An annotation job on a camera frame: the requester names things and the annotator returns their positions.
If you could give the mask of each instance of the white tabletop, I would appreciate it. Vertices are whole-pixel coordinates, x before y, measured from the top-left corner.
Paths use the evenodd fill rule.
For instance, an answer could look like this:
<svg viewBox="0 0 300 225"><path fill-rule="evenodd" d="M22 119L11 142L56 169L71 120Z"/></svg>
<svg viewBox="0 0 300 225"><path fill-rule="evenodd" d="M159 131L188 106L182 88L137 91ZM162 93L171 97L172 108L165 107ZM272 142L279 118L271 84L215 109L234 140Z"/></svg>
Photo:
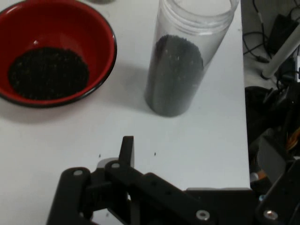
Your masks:
<svg viewBox="0 0 300 225"><path fill-rule="evenodd" d="M0 9L14 2L1 0ZM125 135L135 137L142 173L181 189L248 188L240 7L189 111L164 118L143 99L158 0L88 4L115 31L115 68L100 89L64 107L0 100L0 224L45 224L60 174L78 166L94 171L99 154L118 156Z"/></svg>

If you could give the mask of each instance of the bowl rim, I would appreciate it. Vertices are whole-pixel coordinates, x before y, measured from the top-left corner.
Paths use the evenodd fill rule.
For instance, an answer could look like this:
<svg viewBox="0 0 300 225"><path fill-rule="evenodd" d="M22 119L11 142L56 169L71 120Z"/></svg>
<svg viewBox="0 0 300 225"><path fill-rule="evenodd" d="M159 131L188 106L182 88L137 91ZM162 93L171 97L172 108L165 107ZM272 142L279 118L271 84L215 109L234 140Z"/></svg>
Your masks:
<svg viewBox="0 0 300 225"><path fill-rule="evenodd" d="M87 11L89 13L92 13L92 16L99 22L102 21L101 24L106 25L112 34L112 42L113 42L112 46L114 48L113 56L110 55L109 61L106 65L106 67L100 73L99 78L95 82L93 82L91 85L85 87L82 91L75 93L73 95L70 95L70 96L67 96L64 98L54 99L54 100L21 99L21 97L16 98L13 94L10 94L9 92L6 92L0 88L0 97L11 103L21 105L21 106L31 107L31 108L53 108L53 107L57 107L57 106L68 105L70 103L79 101L79 100L87 97L88 95L93 93L95 90L97 90L107 80L107 78L109 77L109 75L111 74L111 72L114 68L114 65L115 65L115 62L117 59L117 51L118 50L117 50L116 36L115 36L114 31L113 31L112 27L110 26L109 22L96 9L94 9L93 7L90 7L89 5L87 5L83 2L79 2L76 0L52 0L51 2L44 1L44 0L21 1L21 2L13 4L13 5L7 7L6 9L0 11L0 20L1 20L1 18L5 17L5 13L11 12L11 10L15 7L24 6L24 5L30 6L32 4L39 4L39 3L46 3L46 4L64 3L64 4L69 4L70 6L73 6L73 7L78 7L81 10Z"/></svg>

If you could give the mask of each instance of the screw head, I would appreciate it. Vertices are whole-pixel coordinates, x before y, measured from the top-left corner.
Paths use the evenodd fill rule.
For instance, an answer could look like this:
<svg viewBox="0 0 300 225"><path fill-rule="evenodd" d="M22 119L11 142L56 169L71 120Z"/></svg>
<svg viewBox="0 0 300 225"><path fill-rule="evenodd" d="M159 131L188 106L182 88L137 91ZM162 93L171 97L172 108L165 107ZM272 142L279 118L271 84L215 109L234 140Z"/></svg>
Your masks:
<svg viewBox="0 0 300 225"><path fill-rule="evenodd" d="M265 199L265 197L266 197L265 195L259 196L259 201L262 202Z"/></svg>
<svg viewBox="0 0 300 225"><path fill-rule="evenodd" d="M82 171L82 170L76 170L76 171L73 173L74 176L80 176L80 175L82 175L82 174L83 174L83 171Z"/></svg>
<svg viewBox="0 0 300 225"><path fill-rule="evenodd" d="M207 221L210 219L210 213L205 210L199 210L196 212L196 216L199 220Z"/></svg>
<svg viewBox="0 0 300 225"><path fill-rule="evenodd" d="M277 220L278 214L272 210L266 210L263 212L263 216L269 220Z"/></svg>
<svg viewBox="0 0 300 225"><path fill-rule="evenodd" d="M119 163L114 163L114 164L112 164L112 168L113 169L117 169L117 168L119 168L120 167L120 164Z"/></svg>

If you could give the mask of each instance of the black beans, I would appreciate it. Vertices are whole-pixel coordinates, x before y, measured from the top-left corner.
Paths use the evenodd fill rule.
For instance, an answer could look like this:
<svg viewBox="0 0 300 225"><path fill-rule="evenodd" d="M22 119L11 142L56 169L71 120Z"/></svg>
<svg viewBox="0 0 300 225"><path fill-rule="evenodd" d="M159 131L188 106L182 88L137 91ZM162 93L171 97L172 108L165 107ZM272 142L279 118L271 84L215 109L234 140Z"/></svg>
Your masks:
<svg viewBox="0 0 300 225"><path fill-rule="evenodd" d="M53 100L82 91L87 86L89 70L73 51L45 47L18 57L9 68L8 79L25 98Z"/></svg>
<svg viewBox="0 0 300 225"><path fill-rule="evenodd" d="M189 108L202 77L199 48L184 38L163 36L152 53L146 101L163 116L182 114Z"/></svg>

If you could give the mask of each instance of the white pole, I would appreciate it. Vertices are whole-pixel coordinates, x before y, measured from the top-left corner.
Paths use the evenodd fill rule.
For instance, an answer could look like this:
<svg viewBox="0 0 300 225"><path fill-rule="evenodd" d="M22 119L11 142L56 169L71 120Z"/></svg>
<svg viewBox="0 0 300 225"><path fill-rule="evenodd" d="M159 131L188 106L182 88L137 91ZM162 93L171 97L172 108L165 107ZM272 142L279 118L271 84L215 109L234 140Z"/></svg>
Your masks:
<svg viewBox="0 0 300 225"><path fill-rule="evenodd" d="M289 36L283 46L279 49L276 55L272 58L271 62L262 71L262 77L265 79L271 78L280 65L295 51L295 49L300 45L300 25L294 30L294 32Z"/></svg>

